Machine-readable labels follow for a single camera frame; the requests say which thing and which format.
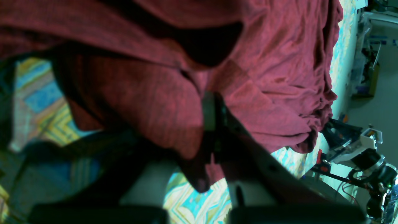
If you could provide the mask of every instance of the red wire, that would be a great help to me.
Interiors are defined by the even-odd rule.
[[[346,189],[347,187],[349,187],[349,186],[344,187],[346,184],[348,184],[348,183],[343,184],[343,186],[341,187],[342,191],[343,191],[344,193],[346,193],[348,196],[350,196],[350,197],[352,198],[352,200],[355,202],[355,204],[358,204],[358,201],[355,199],[355,197],[352,196],[352,195],[350,195],[349,193],[347,193],[347,192],[345,191],[345,189]]]
[[[343,184],[342,187],[341,187],[341,190],[342,190],[344,193],[346,193],[348,196],[350,196],[350,197],[352,198],[352,200],[355,202],[355,204],[359,204],[358,201],[355,199],[354,196],[350,195],[349,193],[347,193],[347,192],[345,191],[345,189],[346,189],[347,187],[349,187],[349,186],[347,186],[347,187],[344,187],[344,186],[347,185],[347,184],[349,184],[349,183],[351,183],[351,181],[349,181],[349,182]]]

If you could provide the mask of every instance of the wall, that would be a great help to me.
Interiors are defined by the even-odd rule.
[[[388,5],[398,7],[398,0],[388,0]]]
[[[398,25],[374,24],[372,34],[387,35],[398,39]],[[383,132],[383,144],[379,152],[387,161],[398,167],[398,48],[382,46],[380,50],[380,73],[376,95],[369,101],[351,101],[349,104],[349,123],[367,127],[372,124],[375,129]],[[357,200],[365,208],[369,194],[360,189]]]

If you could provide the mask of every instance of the colorful quilt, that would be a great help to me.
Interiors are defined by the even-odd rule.
[[[340,36],[332,60],[330,75],[333,86],[345,84],[338,82],[341,75],[338,65],[344,58],[355,13],[355,0],[341,0],[341,4],[344,19],[339,24]],[[12,81],[4,80],[6,70],[0,71],[0,104],[12,97],[12,151],[21,151],[32,140],[51,140],[64,146],[90,134],[76,128],[48,61],[27,58],[19,61],[16,68],[15,80]],[[301,177],[315,164],[318,151],[323,145],[325,141],[319,137],[312,153],[299,154],[282,148],[272,155],[294,176]],[[68,187],[81,189],[95,180],[98,170],[98,164],[94,161],[76,159],[62,169],[54,167],[53,174],[63,178]],[[182,173],[175,173],[170,178],[167,189],[164,208],[169,211],[172,223],[221,224],[231,208],[225,179],[215,183],[208,192],[199,194]]]

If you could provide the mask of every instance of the wrinkled cloth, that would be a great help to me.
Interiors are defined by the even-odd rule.
[[[134,128],[203,192],[223,177],[199,150],[204,92],[270,153],[311,152],[342,16],[338,0],[2,0],[0,58],[52,49],[80,129]]]

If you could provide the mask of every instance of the cardboard box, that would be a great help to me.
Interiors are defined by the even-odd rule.
[[[372,75],[370,77],[370,85],[369,85],[368,93],[367,94],[353,94],[352,95],[353,100],[372,99],[375,96],[379,71],[380,71],[380,66],[376,65],[375,69],[373,70]]]

